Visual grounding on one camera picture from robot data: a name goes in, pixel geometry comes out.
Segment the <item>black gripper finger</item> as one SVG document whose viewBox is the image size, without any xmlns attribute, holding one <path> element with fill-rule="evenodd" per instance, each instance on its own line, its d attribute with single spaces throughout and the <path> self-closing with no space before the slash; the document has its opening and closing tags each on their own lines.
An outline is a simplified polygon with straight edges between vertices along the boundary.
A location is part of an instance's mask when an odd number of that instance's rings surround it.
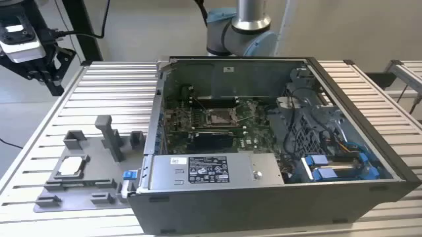
<svg viewBox="0 0 422 237">
<path fill-rule="evenodd" d="M 62 86 L 62 80 L 69 71 L 73 60 L 77 56 L 77 51 L 69 48 L 55 47 L 54 55 L 50 57 L 50 63 L 47 66 L 46 86 L 52 96 L 62 96 L 65 88 Z"/>
<path fill-rule="evenodd" d="M 39 82 L 44 82 L 46 81 L 46 71 L 39 71 L 39 70 L 32 70 L 32 71 L 28 71 L 28 74 L 27 74 L 27 78 L 28 80 L 36 80 Z"/>
</svg>

